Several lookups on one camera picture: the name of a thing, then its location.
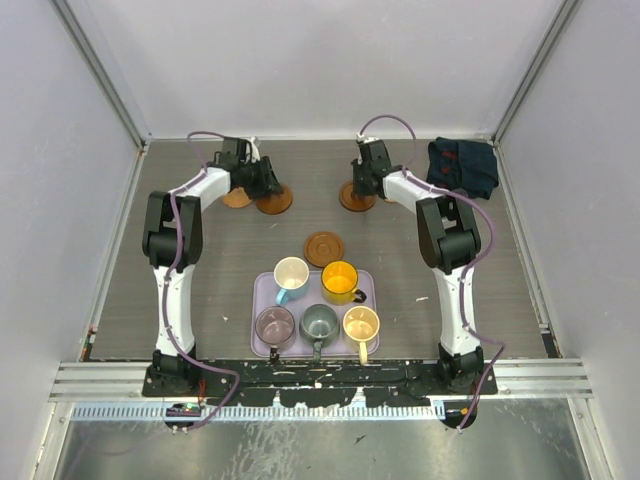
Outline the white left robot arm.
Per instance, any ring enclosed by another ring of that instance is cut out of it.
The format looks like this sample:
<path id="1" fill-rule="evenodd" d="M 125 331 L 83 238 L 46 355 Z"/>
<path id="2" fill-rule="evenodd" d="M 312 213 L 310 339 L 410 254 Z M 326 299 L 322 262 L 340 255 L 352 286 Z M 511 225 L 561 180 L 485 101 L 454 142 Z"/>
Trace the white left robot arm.
<path id="1" fill-rule="evenodd" d="M 178 396 L 194 393 L 206 369 L 196 358 L 191 322 L 193 274 L 204 246 L 202 213 L 235 188 L 251 199 L 283 192 L 267 156 L 241 160 L 223 154 L 183 185 L 148 197 L 142 250 L 156 281 L 159 318 L 148 382 Z"/>

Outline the brown wooden coaster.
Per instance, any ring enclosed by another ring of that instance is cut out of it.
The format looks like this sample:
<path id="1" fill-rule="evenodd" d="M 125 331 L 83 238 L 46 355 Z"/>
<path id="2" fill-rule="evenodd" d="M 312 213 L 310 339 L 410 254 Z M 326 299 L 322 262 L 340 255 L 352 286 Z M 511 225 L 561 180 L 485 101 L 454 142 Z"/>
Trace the brown wooden coaster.
<path id="1" fill-rule="evenodd" d="M 291 207 L 293 203 L 292 191 L 286 184 L 282 184 L 281 187 L 280 194 L 271 194 L 255 201 L 260 212 L 266 215 L 279 215 Z"/>
<path id="2" fill-rule="evenodd" d="M 329 263 L 339 261 L 344 256 L 344 242 L 334 232 L 312 233 L 305 241 L 303 254 L 311 265 L 324 268 Z"/>
<path id="3" fill-rule="evenodd" d="M 371 209 L 377 200 L 376 196 L 358 196 L 348 191 L 339 196 L 341 205 L 352 212 L 365 212 Z"/>

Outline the woven rattan coaster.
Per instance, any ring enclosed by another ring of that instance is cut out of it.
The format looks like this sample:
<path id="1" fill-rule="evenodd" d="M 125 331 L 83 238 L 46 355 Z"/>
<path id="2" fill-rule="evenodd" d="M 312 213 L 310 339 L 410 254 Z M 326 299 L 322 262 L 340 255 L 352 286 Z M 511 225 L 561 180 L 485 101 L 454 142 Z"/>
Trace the woven rattan coaster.
<path id="1" fill-rule="evenodd" d="M 340 188 L 339 201 L 341 204 L 351 204 L 353 202 L 353 199 L 353 182 L 347 181 Z"/>
<path id="2" fill-rule="evenodd" d="M 221 198 L 222 203 L 232 209 L 240 209 L 249 206 L 252 199 L 246 194 L 242 187 L 233 189 Z"/>

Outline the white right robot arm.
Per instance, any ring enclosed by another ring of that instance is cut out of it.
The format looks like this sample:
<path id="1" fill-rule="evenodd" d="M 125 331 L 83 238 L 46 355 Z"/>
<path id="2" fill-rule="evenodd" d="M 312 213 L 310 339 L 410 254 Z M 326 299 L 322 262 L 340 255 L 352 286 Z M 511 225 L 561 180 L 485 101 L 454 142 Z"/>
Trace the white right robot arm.
<path id="1" fill-rule="evenodd" d="M 430 185 L 391 163 L 383 140 L 358 136 L 359 156 L 352 161 L 356 195 L 392 200 L 417 221 L 418 245 L 438 288 L 442 327 L 438 379 L 459 394 L 481 373 L 484 354 L 475 329 L 472 263 L 481 238 L 472 206 L 463 195 Z"/>

